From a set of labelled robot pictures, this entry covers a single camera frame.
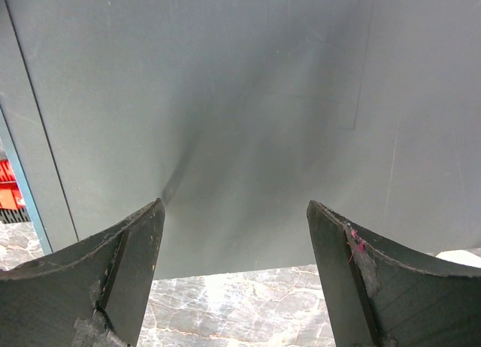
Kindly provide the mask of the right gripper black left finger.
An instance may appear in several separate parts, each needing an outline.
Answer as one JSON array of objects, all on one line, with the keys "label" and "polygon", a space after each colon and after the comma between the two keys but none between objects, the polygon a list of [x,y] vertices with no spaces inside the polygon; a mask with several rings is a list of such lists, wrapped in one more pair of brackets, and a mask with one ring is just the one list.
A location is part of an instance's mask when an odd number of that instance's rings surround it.
[{"label": "right gripper black left finger", "polygon": [[112,227],[1,272],[3,346],[135,346],[153,281],[160,199]]}]

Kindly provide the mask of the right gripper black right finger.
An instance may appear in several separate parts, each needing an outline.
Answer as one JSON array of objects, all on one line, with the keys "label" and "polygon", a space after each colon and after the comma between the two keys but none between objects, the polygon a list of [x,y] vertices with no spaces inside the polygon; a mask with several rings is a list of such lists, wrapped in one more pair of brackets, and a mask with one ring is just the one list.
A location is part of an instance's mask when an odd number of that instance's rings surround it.
[{"label": "right gripper black right finger", "polygon": [[478,346],[480,270],[417,252],[311,201],[307,221],[338,346]]}]

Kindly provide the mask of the dark grey network switch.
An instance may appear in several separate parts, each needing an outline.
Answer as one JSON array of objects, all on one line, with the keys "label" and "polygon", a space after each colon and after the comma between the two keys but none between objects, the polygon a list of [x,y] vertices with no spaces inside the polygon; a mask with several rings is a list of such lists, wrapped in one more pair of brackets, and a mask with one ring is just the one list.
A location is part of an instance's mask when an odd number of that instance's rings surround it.
[{"label": "dark grey network switch", "polygon": [[1,0],[1,113],[45,252],[155,199],[160,279],[313,263],[311,201],[480,245],[480,0]]}]

